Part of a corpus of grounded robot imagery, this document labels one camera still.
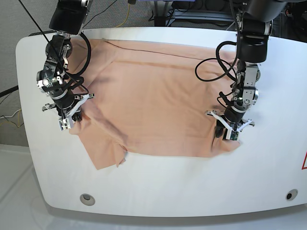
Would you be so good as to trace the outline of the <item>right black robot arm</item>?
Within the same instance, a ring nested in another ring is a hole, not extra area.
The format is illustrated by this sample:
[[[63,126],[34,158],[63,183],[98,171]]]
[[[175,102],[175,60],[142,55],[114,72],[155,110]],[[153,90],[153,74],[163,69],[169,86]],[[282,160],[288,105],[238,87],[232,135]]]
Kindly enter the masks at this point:
[[[53,100],[53,104],[46,104],[42,110],[55,108],[62,129],[69,129],[74,122],[82,120],[81,105],[93,97],[88,91],[73,93],[75,88],[83,85],[84,78],[81,75],[87,69],[91,59],[90,42],[82,32],[91,5],[90,0],[58,1],[49,24],[49,28],[56,34],[47,43],[46,61],[43,69],[37,73],[38,88]],[[72,53],[72,35],[80,35],[87,45],[85,65],[75,74],[68,73],[68,57]]]

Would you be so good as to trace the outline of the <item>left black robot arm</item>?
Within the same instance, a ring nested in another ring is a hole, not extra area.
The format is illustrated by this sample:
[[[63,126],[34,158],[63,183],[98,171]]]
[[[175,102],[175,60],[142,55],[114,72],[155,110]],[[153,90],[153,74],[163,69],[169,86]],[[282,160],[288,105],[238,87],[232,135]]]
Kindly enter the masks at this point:
[[[215,51],[217,60],[224,73],[208,82],[213,82],[228,76],[232,97],[219,92],[218,100],[222,99],[224,110],[221,112],[207,111],[216,119],[215,138],[237,141],[239,133],[248,125],[253,125],[251,119],[244,119],[246,111],[256,103],[259,91],[255,86],[260,79],[258,65],[267,58],[268,40],[273,30],[273,20],[286,6],[284,0],[249,0],[235,10],[233,1],[229,2],[231,14],[237,30],[236,42],[225,41],[219,44]],[[234,62],[226,67],[226,62],[220,57],[223,46],[236,46]]]

